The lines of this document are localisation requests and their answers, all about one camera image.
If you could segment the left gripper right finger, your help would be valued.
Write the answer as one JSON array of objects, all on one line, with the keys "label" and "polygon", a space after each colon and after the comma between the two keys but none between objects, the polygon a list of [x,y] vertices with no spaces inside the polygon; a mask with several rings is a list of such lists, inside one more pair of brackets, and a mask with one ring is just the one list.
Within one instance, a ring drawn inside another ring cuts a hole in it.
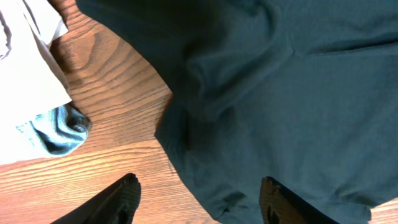
[{"label": "left gripper right finger", "polygon": [[338,224],[272,177],[262,178],[259,205],[266,224]]}]

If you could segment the black t-shirt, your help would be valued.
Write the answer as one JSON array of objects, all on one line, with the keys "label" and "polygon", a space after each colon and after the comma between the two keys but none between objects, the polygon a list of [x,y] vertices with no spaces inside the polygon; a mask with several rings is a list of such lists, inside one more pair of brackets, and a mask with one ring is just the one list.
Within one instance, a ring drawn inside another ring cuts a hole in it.
[{"label": "black t-shirt", "polygon": [[396,0],[78,1],[173,97],[155,136],[213,219],[273,177],[338,223],[397,197]]}]

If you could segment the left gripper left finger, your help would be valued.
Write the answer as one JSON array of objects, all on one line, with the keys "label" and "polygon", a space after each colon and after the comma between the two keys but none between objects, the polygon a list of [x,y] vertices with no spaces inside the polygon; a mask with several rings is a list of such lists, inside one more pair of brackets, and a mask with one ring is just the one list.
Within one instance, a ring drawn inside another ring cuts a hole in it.
[{"label": "left gripper left finger", "polygon": [[141,200],[141,184],[128,173],[52,224],[131,224]]}]

